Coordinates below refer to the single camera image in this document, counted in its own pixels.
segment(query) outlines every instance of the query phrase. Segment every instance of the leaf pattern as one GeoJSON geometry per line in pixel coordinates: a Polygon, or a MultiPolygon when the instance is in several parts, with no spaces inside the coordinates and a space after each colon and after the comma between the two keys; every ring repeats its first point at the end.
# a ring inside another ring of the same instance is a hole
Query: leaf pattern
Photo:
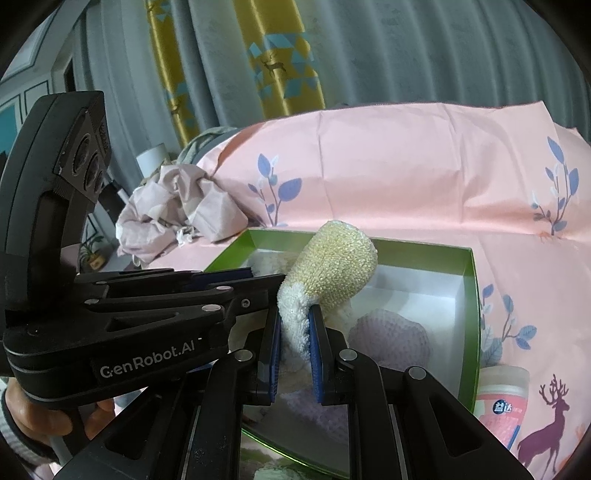
{"type": "MultiPolygon", "coordinates": [[[[301,192],[302,179],[296,178],[283,182],[279,188],[275,189],[279,178],[275,174],[275,166],[279,162],[279,156],[275,155],[271,159],[267,159],[262,153],[258,156],[256,167],[261,175],[256,186],[248,183],[248,189],[252,193],[256,193],[258,201],[265,205],[267,217],[269,219],[269,226],[287,226],[286,223],[278,223],[279,209],[283,202],[290,202],[294,200],[301,192]]],[[[258,217],[260,223],[265,226],[265,222],[258,217]]]]}
{"type": "Polygon", "coordinates": [[[501,336],[495,336],[494,329],[486,321],[486,315],[492,311],[492,303],[487,299],[492,298],[495,292],[493,284],[490,284],[482,290],[482,302],[480,304],[480,366],[493,367],[498,365],[503,357],[503,344],[508,339],[514,339],[515,344],[521,350],[531,350],[530,341],[538,333],[538,329],[533,325],[525,325],[517,333],[512,333],[517,324],[517,318],[513,315],[515,304],[510,295],[502,295],[501,299],[507,313],[501,336]]]}
{"type": "Polygon", "coordinates": [[[558,232],[563,231],[567,226],[567,221],[564,220],[564,214],[569,205],[570,199],[575,195],[579,189],[579,171],[574,168],[569,171],[569,167],[566,164],[564,152],[560,145],[548,137],[548,146],[557,163],[554,165],[554,171],[545,167],[546,176],[552,182],[550,186],[550,192],[556,199],[553,203],[553,209],[556,208],[556,214],[549,209],[544,209],[540,205],[535,192],[532,192],[532,203],[530,204],[533,210],[539,210],[534,213],[534,222],[541,220],[547,220],[550,224],[550,235],[555,235],[558,232]]]}

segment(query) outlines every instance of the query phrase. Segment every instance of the deer silhouette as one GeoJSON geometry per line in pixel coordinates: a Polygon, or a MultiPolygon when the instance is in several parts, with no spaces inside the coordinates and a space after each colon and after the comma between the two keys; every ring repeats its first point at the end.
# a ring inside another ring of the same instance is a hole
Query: deer silhouette
{"type": "Polygon", "coordinates": [[[556,380],[556,375],[553,377],[549,388],[549,393],[551,395],[550,400],[548,400],[544,391],[546,385],[540,385],[539,393],[542,395],[546,404],[551,405],[554,409],[554,421],[543,429],[531,433],[529,436],[521,440],[517,446],[517,458],[526,468],[529,467],[535,456],[541,455],[550,450],[550,457],[548,458],[548,463],[546,463],[546,468],[544,469],[541,478],[544,478],[553,456],[554,465],[552,470],[554,474],[556,474],[556,459],[558,458],[558,452],[560,450],[560,441],[562,435],[564,435],[564,412],[570,410],[569,404],[564,401],[565,395],[569,392],[566,388],[566,384],[563,384],[562,380],[560,380],[559,385],[556,380]]]}
{"type": "Polygon", "coordinates": [[[269,70],[269,74],[274,77],[275,76],[275,70],[283,70],[284,73],[287,73],[287,70],[285,69],[285,65],[283,64],[282,61],[273,61],[272,57],[269,57],[269,60],[262,61],[262,64],[265,66],[265,68],[267,70],[269,70]]]}

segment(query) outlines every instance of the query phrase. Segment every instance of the finger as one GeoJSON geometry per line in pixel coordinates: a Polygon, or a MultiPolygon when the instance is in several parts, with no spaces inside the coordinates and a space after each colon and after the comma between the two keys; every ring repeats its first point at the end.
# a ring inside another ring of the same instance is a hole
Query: finger
{"type": "Polygon", "coordinates": [[[64,436],[72,431],[72,421],[62,411],[49,410],[32,403],[20,385],[9,382],[5,394],[8,410],[22,431],[28,436],[64,436]]]}
{"type": "Polygon", "coordinates": [[[107,400],[101,400],[96,403],[101,410],[112,412],[115,411],[115,400],[113,398],[108,398],[107,400]]]}
{"type": "Polygon", "coordinates": [[[97,408],[86,420],[86,436],[92,440],[115,418],[115,411],[105,411],[97,408]]]}

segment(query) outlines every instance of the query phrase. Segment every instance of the sleeve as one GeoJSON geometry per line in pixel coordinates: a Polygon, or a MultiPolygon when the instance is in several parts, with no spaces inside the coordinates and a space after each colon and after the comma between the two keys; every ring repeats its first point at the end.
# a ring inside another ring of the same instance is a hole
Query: sleeve
{"type": "Polygon", "coordinates": [[[57,462],[57,456],[51,447],[30,439],[20,431],[6,405],[5,391],[6,385],[0,381],[0,434],[6,443],[30,466],[57,462]]]}

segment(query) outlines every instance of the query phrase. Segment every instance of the floral cloth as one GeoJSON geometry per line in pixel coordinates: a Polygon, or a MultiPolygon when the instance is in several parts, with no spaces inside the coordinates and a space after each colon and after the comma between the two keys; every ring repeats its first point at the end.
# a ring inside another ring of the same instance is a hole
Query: floral cloth
{"type": "MultiPolygon", "coordinates": [[[[247,128],[199,166],[268,228],[338,219],[471,248],[482,366],[531,375],[512,451],[538,480],[565,464],[591,421],[591,147],[542,102],[312,112],[247,128]]],[[[199,241],[152,266],[202,269],[224,247],[199,241]]]]}

